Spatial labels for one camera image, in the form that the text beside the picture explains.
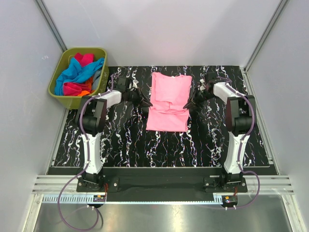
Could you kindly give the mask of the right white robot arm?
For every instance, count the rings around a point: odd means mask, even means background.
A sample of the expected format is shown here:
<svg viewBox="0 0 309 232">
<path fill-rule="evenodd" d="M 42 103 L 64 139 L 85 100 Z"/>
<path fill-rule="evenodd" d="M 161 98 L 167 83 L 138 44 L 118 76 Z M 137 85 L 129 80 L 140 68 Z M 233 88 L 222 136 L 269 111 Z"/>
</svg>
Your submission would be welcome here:
<svg viewBox="0 0 309 232">
<path fill-rule="evenodd" d="M 211 98 L 219 98 L 226 105 L 225 126 L 229 144 L 221 174 L 217 178 L 205 178 L 204 189 L 211 193 L 245 193 L 248 189 L 243 177 L 243 160 L 247 141 L 256 125 L 255 98 L 232 88 L 230 79 L 210 72 L 199 81 L 184 109 L 201 107 Z"/>
</svg>

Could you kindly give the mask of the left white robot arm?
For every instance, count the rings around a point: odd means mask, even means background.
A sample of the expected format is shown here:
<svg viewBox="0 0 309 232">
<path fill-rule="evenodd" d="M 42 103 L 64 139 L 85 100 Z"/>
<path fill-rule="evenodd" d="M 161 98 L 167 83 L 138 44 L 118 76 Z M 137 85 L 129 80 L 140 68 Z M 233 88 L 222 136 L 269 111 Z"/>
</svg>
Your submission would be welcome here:
<svg viewBox="0 0 309 232">
<path fill-rule="evenodd" d="M 138 83 L 134 78 L 118 77 L 106 92 L 82 97 L 75 117 L 84 146 L 83 169 L 77 174 L 78 187 L 89 191 L 102 191 L 108 188 L 108 183 L 103 177 L 100 158 L 100 138 L 105 128 L 107 110 L 126 101 L 139 107 L 152 106 L 138 87 Z"/>
</svg>

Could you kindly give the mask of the light pink t-shirt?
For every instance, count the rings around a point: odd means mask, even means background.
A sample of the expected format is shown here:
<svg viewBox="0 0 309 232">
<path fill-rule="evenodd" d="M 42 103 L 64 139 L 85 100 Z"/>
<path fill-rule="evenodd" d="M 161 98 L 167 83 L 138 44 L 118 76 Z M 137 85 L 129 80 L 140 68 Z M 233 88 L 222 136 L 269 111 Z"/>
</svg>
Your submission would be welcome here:
<svg viewBox="0 0 309 232">
<path fill-rule="evenodd" d="M 192 77 L 188 75 L 166 76 L 152 73 L 152 87 L 146 130 L 186 132 L 189 110 L 187 104 Z"/>
</svg>

